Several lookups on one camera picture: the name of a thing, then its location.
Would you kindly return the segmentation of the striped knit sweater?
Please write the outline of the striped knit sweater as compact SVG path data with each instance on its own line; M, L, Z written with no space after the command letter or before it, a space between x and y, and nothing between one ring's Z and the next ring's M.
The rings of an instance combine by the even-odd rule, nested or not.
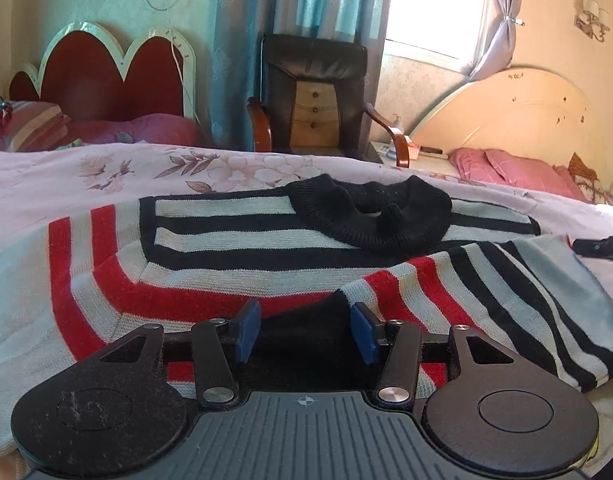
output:
M361 301L430 332L473 325L583 391L613 378L612 298L523 207L416 177L143 197L0 252L0 456L40 382L140 325L187 330L250 299L292 354Z

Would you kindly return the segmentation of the pink pillow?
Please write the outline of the pink pillow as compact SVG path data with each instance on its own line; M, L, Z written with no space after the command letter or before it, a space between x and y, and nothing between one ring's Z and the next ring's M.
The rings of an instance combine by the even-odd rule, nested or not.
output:
M451 152L448 160L463 179L546 192L587 203L564 166L551 166L542 160L518 157L503 150L476 148L459 148Z

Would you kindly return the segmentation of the cream arched headboard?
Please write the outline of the cream arched headboard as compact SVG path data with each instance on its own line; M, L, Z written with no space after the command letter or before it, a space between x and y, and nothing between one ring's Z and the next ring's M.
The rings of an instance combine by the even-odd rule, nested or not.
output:
M605 136L591 101L555 73L512 68L464 84L421 119L411 140L447 157L459 148L503 150L610 181Z

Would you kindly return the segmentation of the bedside table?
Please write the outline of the bedside table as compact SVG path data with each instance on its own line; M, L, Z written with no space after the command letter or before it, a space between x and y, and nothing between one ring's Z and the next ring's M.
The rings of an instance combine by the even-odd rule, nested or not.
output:
M368 144L366 159L389 167L396 166L396 159L389 156L390 144L371 141ZM447 158L433 156L432 154L419 153L417 148L409 149L409 168L426 172L427 174L444 174L459 178L458 170Z

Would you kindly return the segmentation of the maroon blanket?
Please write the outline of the maroon blanket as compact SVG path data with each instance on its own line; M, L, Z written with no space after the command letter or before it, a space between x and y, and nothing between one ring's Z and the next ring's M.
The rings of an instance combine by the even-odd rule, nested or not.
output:
M67 135L55 146L61 148L75 141L84 144L147 142L199 148L207 144L206 136L192 120L169 114L150 114L127 122L72 120L67 124Z

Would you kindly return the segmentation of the small wooden drawer chest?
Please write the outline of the small wooden drawer chest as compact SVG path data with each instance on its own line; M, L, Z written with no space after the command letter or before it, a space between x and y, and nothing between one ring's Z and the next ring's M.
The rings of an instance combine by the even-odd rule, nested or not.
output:
M290 125L291 148L336 148L339 138L335 86L317 81L298 81Z

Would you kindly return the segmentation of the pink floral bed quilt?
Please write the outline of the pink floral bed quilt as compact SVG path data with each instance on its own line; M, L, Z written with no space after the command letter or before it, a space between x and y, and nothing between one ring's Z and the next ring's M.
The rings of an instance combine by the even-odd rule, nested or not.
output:
M416 177L455 196L491 195L571 246L613 236L613 207L545 192L337 157L109 144L0 154L0 252L102 206L272 190L323 175L384 185ZM613 261L576 257L613 300ZM140 325L17 401L15 446L0 456L0 477L613 479L613 378L583 391L473 325L440 334L372 311L422 332L415 402L378 405L352 306L328 336L306 333L299 354L262 312L230 408L197 399L192 327L210 318L187 330Z

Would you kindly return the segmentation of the grey tied curtain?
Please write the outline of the grey tied curtain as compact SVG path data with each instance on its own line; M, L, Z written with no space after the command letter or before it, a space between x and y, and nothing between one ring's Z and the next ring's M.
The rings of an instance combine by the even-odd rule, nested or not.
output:
M477 60L470 73L470 80L482 80L501 70L506 70L515 53L517 42L517 27L523 26L520 20L522 0L494 0L497 15L494 18L492 31L486 49Z

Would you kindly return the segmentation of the red heart-shaped headboard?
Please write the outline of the red heart-shaped headboard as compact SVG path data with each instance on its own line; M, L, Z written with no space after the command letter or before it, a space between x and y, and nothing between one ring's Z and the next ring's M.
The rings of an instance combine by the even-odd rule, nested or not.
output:
M55 103L76 122L151 114L194 120L195 51L169 27L152 27L123 49L105 27L74 22L49 41L39 66L15 71L7 96Z

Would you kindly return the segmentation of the teal curtain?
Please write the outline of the teal curtain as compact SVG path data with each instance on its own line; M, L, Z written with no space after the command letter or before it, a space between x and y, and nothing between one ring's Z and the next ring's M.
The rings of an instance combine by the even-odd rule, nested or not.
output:
M246 101L258 90L260 44L268 35L353 42L365 47L365 96L376 100L390 0L214 0L211 134L220 148L250 150Z

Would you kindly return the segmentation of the wall lamp sconce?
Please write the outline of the wall lamp sconce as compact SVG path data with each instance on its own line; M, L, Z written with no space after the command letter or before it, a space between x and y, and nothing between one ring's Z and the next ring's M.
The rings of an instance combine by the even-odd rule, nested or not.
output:
M608 18L609 13L602 9L596 0L584 0L582 10L576 14L574 25L589 39L603 44L610 30Z

